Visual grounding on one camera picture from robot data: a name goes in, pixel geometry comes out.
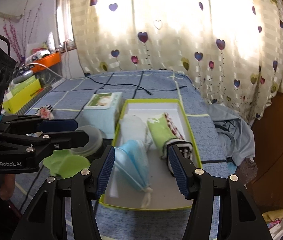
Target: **white wall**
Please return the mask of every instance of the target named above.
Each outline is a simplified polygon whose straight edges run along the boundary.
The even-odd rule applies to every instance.
[[[21,15],[24,13],[24,7],[27,0],[0,0],[0,11],[7,14],[12,15]],[[28,42],[28,38],[30,35],[30,30],[33,25],[33,19],[35,18],[35,14],[39,4],[41,5],[41,10],[38,13],[38,18],[35,22],[33,33]],[[44,42],[48,38],[49,32],[53,33],[55,44],[58,44],[57,37],[57,25],[56,25],[56,0],[28,0],[26,11],[32,10],[31,19],[28,22],[27,26],[27,39],[26,43],[35,43],[35,42]],[[24,26],[26,25],[28,14],[25,15]],[[21,37],[22,37],[22,22],[23,19],[20,20],[19,23],[13,23],[16,28],[17,36],[19,39],[19,46],[21,47]],[[5,36],[5,32],[3,31],[3,19],[0,18],[0,34]],[[6,44],[3,41],[0,41],[0,48],[4,51],[7,51]],[[17,56],[14,53],[13,49],[11,49],[11,56],[17,60]],[[65,53],[62,54],[62,62],[63,62],[63,73],[68,73],[66,70],[65,62]],[[83,71],[81,69],[77,50],[72,50],[69,52],[69,66],[71,69],[72,77],[83,77]]]

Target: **yellow box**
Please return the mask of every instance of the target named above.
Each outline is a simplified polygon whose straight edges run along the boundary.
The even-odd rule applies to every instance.
[[[3,108],[7,113],[15,114],[21,109],[25,104],[27,104],[41,89],[41,85],[38,79],[29,84],[23,90],[18,92],[9,100],[3,102]]]

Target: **mask ear loop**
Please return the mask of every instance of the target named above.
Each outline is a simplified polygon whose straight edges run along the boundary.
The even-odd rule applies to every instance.
[[[147,187],[144,189],[145,196],[141,202],[141,208],[147,208],[150,205],[150,201],[151,201],[151,193],[153,192],[153,189],[150,187]]]

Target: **bed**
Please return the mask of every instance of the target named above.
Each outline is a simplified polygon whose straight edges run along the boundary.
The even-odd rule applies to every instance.
[[[133,71],[102,73],[89,78],[70,79],[55,87],[33,105],[26,114],[35,114],[44,105],[52,105],[56,119],[74,118],[81,122],[80,112],[94,93],[122,92],[124,99],[131,98],[176,98],[182,102],[193,131],[203,168],[213,176],[227,178],[229,171],[215,126],[207,114],[200,93],[188,76],[171,71]],[[25,199],[36,174],[16,175],[16,189],[12,197],[17,208]],[[36,180],[28,200],[49,176],[43,168]],[[186,228],[190,210],[168,212],[135,212],[107,208],[99,205],[96,221],[100,234],[113,239],[181,239]],[[73,239],[71,228],[70,200],[66,200],[66,224],[68,239]],[[214,198],[213,221],[210,239],[217,237],[219,220],[219,197]]]

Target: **window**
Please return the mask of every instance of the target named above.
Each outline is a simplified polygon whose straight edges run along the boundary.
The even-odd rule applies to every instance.
[[[59,46],[64,47],[67,41],[67,48],[74,46],[74,36],[71,26],[69,0],[56,0],[57,31]]]

